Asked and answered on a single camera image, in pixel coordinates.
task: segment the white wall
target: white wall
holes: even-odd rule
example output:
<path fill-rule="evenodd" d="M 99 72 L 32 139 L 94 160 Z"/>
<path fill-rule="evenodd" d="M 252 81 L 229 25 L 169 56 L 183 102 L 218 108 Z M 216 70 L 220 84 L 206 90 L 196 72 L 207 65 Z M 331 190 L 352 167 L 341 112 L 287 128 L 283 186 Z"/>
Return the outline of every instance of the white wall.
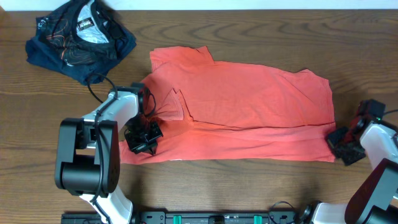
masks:
<path fill-rule="evenodd" d="M 68 0 L 0 0 L 6 11 L 52 11 Z M 398 9 L 398 0 L 104 0 L 115 10 Z"/>

